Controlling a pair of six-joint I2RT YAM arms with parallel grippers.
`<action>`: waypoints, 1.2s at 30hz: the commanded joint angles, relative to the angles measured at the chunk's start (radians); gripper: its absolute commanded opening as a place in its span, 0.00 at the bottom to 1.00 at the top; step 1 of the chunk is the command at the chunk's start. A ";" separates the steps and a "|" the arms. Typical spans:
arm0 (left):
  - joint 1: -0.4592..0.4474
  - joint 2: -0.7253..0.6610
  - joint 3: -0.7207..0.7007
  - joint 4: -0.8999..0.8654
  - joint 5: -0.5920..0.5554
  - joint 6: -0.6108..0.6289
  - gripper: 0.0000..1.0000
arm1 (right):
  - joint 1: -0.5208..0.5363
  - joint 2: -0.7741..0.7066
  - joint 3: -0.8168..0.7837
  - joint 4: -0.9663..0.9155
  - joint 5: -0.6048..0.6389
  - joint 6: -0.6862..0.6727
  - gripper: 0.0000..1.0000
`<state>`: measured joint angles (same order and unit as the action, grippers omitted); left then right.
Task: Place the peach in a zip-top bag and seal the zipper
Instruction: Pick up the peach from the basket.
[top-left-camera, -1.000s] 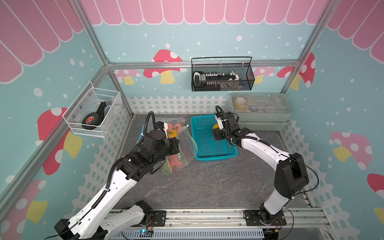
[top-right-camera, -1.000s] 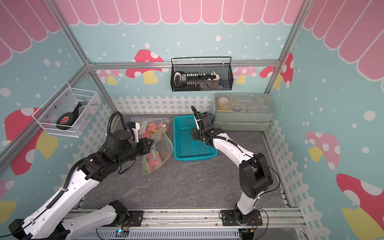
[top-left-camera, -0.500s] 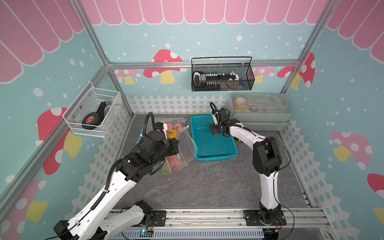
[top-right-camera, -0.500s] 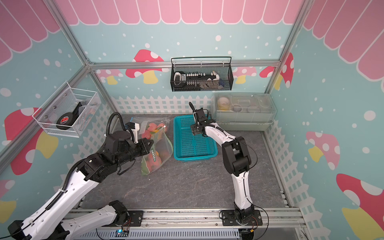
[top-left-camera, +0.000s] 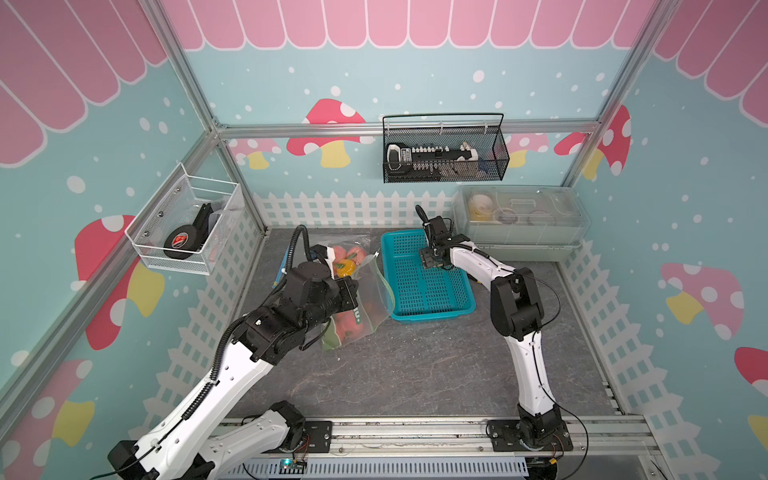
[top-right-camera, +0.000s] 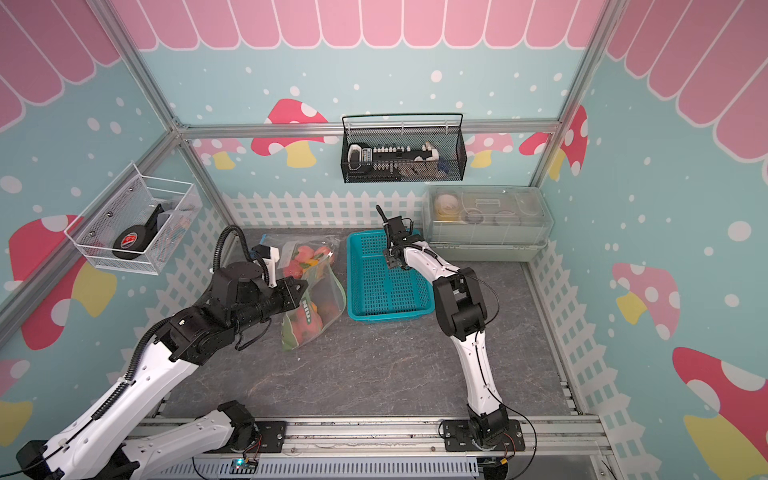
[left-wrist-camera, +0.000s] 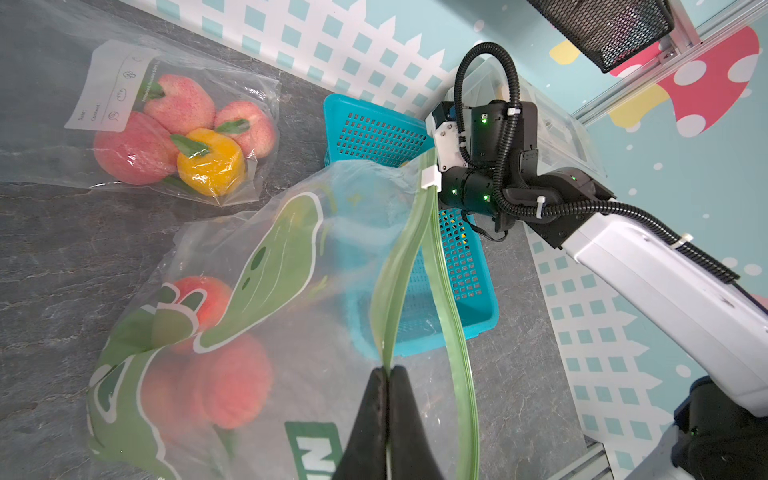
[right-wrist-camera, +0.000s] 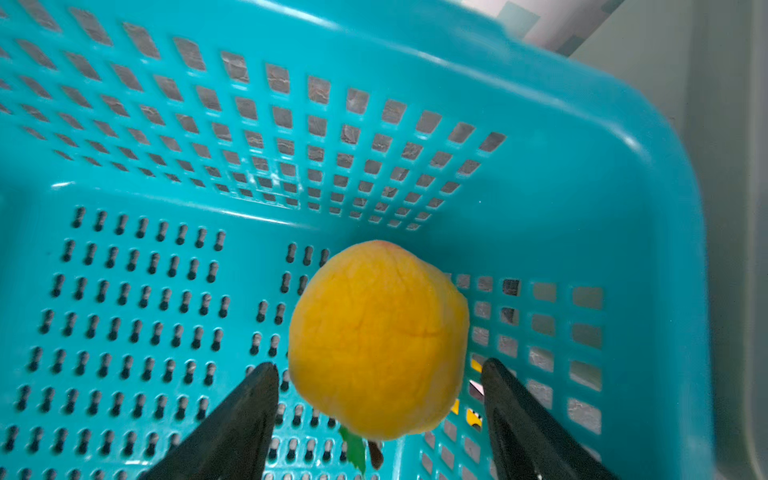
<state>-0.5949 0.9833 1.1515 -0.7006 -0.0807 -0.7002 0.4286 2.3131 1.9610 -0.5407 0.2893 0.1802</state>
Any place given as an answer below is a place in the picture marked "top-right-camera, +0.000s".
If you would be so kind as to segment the clear bag green cartoon print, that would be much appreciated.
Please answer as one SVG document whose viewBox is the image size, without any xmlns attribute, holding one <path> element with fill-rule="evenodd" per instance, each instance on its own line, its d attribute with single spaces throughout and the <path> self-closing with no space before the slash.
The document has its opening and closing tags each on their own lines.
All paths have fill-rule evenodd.
<svg viewBox="0 0 768 480">
<path fill-rule="evenodd" d="M 282 317 L 281 323 L 281 344 L 284 351 L 296 350 L 303 345 L 319 337 L 333 322 L 335 322 L 344 313 L 347 299 L 344 288 L 335 275 L 332 265 L 321 264 L 315 270 L 310 271 L 305 279 L 308 282 L 308 289 L 300 299 L 299 306 Z M 309 317 L 312 314 L 318 314 L 317 304 L 334 302 L 338 305 L 341 315 L 332 323 L 325 325 L 322 332 L 311 341 L 299 345 L 292 333 L 291 321 L 296 318 L 298 312 L 305 312 Z"/>
</svg>

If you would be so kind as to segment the clear blue zipper bag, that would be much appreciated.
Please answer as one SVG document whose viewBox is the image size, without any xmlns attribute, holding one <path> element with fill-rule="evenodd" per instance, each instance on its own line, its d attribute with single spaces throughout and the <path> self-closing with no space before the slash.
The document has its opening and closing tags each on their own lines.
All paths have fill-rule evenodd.
<svg viewBox="0 0 768 480">
<path fill-rule="evenodd" d="M 275 280 L 305 279 L 321 264 L 335 262 L 340 243 L 338 235 L 268 233 L 255 249 L 266 253 L 265 263 Z"/>
</svg>

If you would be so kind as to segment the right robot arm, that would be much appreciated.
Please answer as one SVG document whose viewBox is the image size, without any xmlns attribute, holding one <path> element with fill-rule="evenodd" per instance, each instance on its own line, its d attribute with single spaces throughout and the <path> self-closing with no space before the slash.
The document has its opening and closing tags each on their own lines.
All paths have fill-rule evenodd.
<svg viewBox="0 0 768 480">
<path fill-rule="evenodd" d="M 510 420 L 486 351 L 488 309 L 481 282 L 473 269 L 443 259 L 402 217 L 381 218 L 388 267 L 414 270 L 432 285 L 438 325 L 460 358 L 471 438 L 490 449 L 505 438 Z"/>
</svg>

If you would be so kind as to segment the pink peach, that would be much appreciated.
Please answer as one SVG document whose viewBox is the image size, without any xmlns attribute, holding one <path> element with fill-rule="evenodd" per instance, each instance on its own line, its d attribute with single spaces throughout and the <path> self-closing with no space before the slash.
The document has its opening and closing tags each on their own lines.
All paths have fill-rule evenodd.
<svg viewBox="0 0 768 480">
<path fill-rule="evenodd" d="M 294 259 L 299 263 L 304 263 L 308 259 L 312 258 L 314 256 L 315 249 L 307 246 L 307 245 L 300 245 L 297 247 L 296 254 L 294 256 Z"/>
<path fill-rule="evenodd" d="M 285 278 L 292 277 L 297 280 L 301 280 L 304 274 L 304 268 L 299 262 L 291 261 L 284 269 L 283 275 Z"/>
<path fill-rule="evenodd" d="M 318 261 L 331 258 L 332 255 L 333 255 L 333 250 L 327 246 L 321 246 L 314 252 L 314 258 Z"/>
<path fill-rule="evenodd" d="M 296 318 L 291 321 L 292 333 L 299 345 L 314 339 L 323 328 L 324 323 L 319 315 L 312 314 L 307 317 L 304 311 L 298 312 Z"/>
</svg>

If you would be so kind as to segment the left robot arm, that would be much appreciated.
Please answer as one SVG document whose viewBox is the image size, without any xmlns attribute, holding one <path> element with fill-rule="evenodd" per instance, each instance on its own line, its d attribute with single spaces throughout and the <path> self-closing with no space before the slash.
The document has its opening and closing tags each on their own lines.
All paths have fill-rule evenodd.
<svg viewBox="0 0 768 480">
<path fill-rule="evenodd" d="M 221 263 L 227 238 L 241 238 L 244 260 Z M 181 460 L 224 447 L 247 455 L 263 435 L 237 401 L 145 440 L 127 436 L 171 390 L 218 351 L 247 348 L 242 334 L 299 308 L 308 283 L 279 278 L 265 246 L 250 248 L 230 225 L 214 248 L 212 277 L 192 305 L 149 327 L 117 382 L 71 425 L 47 441 L 27 442 L 16 454 L 19 473 L 31 479 L 141 479 Z"/>
</svg>

